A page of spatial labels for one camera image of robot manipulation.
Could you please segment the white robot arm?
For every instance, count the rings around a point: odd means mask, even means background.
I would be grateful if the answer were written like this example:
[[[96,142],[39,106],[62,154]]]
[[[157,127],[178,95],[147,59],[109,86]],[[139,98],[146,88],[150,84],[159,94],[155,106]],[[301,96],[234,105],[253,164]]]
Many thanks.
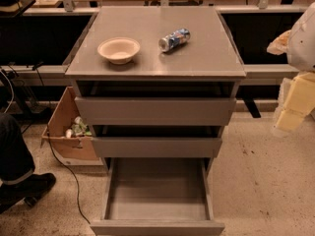
[[[315,3],[312,3],[290,30],[274,39],[267,52],[286,54],[287,63],[299,73],[283,79],[279,106],[272,132],[285,137],[315,109]]]

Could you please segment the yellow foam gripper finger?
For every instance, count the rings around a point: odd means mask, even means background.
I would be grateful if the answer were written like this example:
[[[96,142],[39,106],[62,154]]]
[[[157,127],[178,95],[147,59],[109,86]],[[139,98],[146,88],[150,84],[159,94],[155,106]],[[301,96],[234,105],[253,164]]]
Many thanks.
[[[315,74],[301,72],[293,79],[284,78],[278,103],[272,133],[285,137],[315,109]]]
[[[267,47],[267,52],[274,55],[287,53],[288,39],[291,30],[287,30],[275,38]]]

